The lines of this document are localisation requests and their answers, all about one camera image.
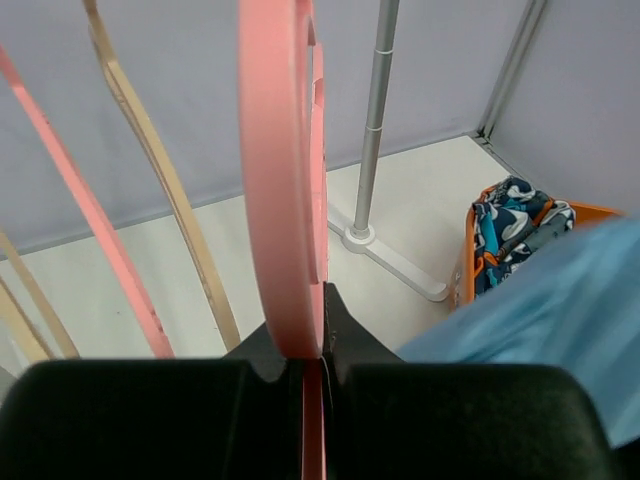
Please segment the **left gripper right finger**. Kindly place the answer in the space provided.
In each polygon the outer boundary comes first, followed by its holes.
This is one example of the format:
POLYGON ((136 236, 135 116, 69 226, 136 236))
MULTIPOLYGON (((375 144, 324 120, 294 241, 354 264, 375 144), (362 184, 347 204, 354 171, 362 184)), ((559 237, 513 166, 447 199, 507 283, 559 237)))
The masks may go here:
POLYGON ((586 392, 542 365, 399 359, 325 291, 331 479, 621 479, 586 392))

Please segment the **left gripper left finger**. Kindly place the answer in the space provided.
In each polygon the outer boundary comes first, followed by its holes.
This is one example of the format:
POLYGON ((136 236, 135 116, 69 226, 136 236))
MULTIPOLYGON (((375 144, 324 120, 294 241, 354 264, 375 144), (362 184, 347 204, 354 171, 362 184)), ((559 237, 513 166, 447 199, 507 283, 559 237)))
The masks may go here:
POLYGON ((265 327, 213 359, 29 368, 1 408, 5 479, 297 479, 301 370, 265 327))

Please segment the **light blue shorts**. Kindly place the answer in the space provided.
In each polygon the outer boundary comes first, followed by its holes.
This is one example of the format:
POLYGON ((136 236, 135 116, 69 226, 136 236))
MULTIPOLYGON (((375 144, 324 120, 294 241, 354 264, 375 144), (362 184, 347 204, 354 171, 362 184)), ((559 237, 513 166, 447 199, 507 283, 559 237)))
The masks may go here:
POLYGON ((590 395, 613 446, 638 439, 638 219, 553 241, 397 354, 414 363, 561 367, 590 395))

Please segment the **pink plastic hanger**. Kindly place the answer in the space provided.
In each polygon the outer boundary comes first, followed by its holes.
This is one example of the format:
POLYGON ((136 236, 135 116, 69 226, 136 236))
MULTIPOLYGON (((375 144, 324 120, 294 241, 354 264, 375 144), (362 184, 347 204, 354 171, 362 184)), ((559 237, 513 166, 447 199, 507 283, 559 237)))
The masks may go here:
POLYGON ((23 107, 34 129, 52 157, 76 204, 102 248, 122 287, 138 324, 159 358, 172 358, 174 351, 164 332, 144 284, 113 225, 74 163, 66 146, 31 96, 9 55, 1 52, 1 72, 23 107))
POLYGON ((324 107, 324 53, 312 2, 239 2, 239 129, 251 251, 271 338, 284 357, 303 363, 304 479, 327 476, 324 107))

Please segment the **colourful patterned shorts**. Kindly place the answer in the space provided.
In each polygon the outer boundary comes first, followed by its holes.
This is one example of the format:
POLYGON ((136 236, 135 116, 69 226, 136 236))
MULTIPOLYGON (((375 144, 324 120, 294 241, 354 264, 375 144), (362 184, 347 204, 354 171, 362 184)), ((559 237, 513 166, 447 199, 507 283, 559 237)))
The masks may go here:
POLYGON ((473 291, 497 287, 547 243, 571 231, 576 212, 529 182, 509 176, 472 204, 473 291))

